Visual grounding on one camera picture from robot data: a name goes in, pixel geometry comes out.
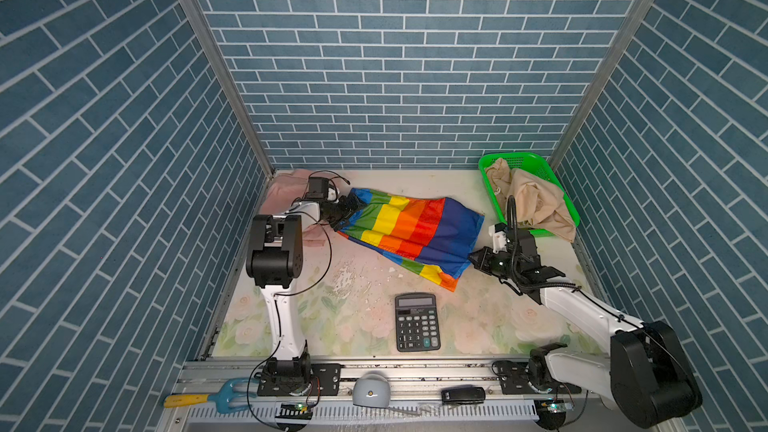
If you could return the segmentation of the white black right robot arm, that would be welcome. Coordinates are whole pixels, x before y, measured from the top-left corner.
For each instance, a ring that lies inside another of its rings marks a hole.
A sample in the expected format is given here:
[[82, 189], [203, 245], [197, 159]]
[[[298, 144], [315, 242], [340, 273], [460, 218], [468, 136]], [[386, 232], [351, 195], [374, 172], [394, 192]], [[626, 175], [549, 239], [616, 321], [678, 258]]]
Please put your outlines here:
[[577, 326], [599, 346], [598, 355], [574, 352], [556, 342], [534, 349], [527, 379], [549, 393], [574, 385], [608, 400], [634, 425], [648, 429], [684, 417], [703, 403], [687, 355], [671, 326], [627, 315], [597, 299], [566, 274], [542, 264], [527, 231], [491, 229], [492, 246], [469, 256], [470, 263], [519, 296], [527, 296]]

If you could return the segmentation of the pink shorts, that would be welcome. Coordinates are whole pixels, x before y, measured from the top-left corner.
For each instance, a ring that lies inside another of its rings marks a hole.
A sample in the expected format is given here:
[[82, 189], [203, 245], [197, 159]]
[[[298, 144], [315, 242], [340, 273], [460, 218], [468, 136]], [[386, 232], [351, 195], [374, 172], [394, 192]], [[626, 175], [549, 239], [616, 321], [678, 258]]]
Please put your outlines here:
[[[310, 171], [307, 169], [283, 171], [276, 175], [266, 192], [259, 213], [280, 215], [288, 210], [295, 199], [304, 195], [309, 175]], [[315, 220], [309, 221], [303, 214], [301, 217], [305, 222], [303, 245], [310, 248], [326, 246], [328, 239], [325, 237], [324, 229], [320, 225], [315, 225]]]

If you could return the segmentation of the rainbow striped shorts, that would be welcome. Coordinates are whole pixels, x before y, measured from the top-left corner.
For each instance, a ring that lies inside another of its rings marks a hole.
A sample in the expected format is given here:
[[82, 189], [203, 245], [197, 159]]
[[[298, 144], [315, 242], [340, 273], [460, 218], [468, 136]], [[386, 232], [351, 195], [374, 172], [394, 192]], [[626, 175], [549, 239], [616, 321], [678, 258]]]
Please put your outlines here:
[[456, 290], [470, 266], [482, 214], [450, 197], [418, 199], [354, 188], [348, 198], [357, 210], [335, 226], [339, 234], [450, 292]]

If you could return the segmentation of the beige shorts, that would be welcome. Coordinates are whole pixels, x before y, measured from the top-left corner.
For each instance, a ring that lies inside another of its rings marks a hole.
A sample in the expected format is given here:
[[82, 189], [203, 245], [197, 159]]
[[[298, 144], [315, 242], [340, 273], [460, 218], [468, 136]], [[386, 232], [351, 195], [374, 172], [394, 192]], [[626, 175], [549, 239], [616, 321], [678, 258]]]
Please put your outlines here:
[[540, 229], [573, 242], [576, 222], [568, 210], [565, 193], [551, 179], [546, 162], [528, 161], [526, 166], [512, 158], [493, 158], [481, 166], [490, 196], [499, 207], [500, 218], [507, 218], [507, 202], [515, 201], [516, 222], [520, 228]]

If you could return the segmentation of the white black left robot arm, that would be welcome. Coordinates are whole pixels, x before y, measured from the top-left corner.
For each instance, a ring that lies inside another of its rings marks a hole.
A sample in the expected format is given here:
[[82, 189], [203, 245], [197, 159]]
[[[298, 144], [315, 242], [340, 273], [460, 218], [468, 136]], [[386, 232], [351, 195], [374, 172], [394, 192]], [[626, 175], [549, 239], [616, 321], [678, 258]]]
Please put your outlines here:
[[253, 218], [244, 269], [267, 307], [273, 353], [263, 364], [260, 384], [269, 391], [311, 383], [311, 359], [296, 302], [303, 232], [324, 223], [338, 231], [364, 207], [355, 194], [341, 194], [330, 178], [310, 177], [307, 192], [285, 212]]

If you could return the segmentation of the green plastic basket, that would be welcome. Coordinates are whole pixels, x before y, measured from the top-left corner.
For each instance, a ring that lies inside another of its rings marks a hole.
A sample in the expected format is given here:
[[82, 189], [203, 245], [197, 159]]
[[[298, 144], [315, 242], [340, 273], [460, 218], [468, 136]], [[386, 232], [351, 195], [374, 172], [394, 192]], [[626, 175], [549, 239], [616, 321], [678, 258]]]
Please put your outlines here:
[[[507, 218], [506, 218], [505, 221], [503, 221], [500, 218], [500, 211], [499, 211], [498, 205], [496, 204], [495, 200], [489, 194], [489, 190], [487, 189], [487, 179], [484, 177], [484, 173], [481, 170], [481, 166], [485, 165], [486, 161], [490, 161], [491, 159], [497, 158], [497, 157], [512, 158], [512, 163], [513, 164], [523, 165], [523, 166], [526, 166], [528, 161], [532, 161], [533, 159], [538, 159], [538, 160], [542, 160], [542, 161], [546, 162], [545, 167], [549, 171], [549, 173], [551, 174], [550, 179], [556, 185], [559, 185], [562, 188], [562, 190], [564, 191], [564, 189], [563, 189], [559, 179], [557, 179], [557, 177], [555, 176], [552, 168], [549, 166], [547, 161], [543, 157], [541, 157], [541, 156], [539, 156], [537, 154], [530, 153], [530, 152], [502, 152], [502, 153], [495, 153], [495, 154], [485, 155], [478, 162], [478, 168], [480, 170], [481, 177], [482, 177], [484, 186], [486, 188], [486, 191], [488, 193], [488, 196], [490, 197], [492, 205], [493, 205], [493, 207], [494, 207], [494, 209], [496, 211], [496, 214], [498, 215], [498, 218], [499, 218], [499, 220], [501, 222], [507, 223], [510, 218], [512, 218], [512, 219], [514, 219], [516, 221], [515, 201], [514, 201], [514, 199], [512, 197], [510, 197], [508, 199], [507, 207], [506, 207]], [[564, 193], [565, 193], [565, 200], [566, 200], [566, 204], [568, 206], [568, 210], [570, 211], [571, 215], [573, 216], [573, 218], [574, 218], [574, 220], [576, 222], [576, 228], [577, 228], [577, 226], [580, 224], [580, 216], [579, 216], [578, 212], [576, 212], [575, 206], [573, 205], [572, 201], [570, 200], [570, 198], [568, 197], [568, 195], [566, 194], [565, 191], [564, 191]], [[531, 232], [535, 236], [555, 236], [555, 235], [553, 235], [553, 234], [551, 234], [551, 233], [549, 233], [547, 231], [540, 230], [540, 229], [529, 229], [529, 228], [520, 228], [520, 229], [526, 229], [526, 230], [528, 230], [529, 232]]]

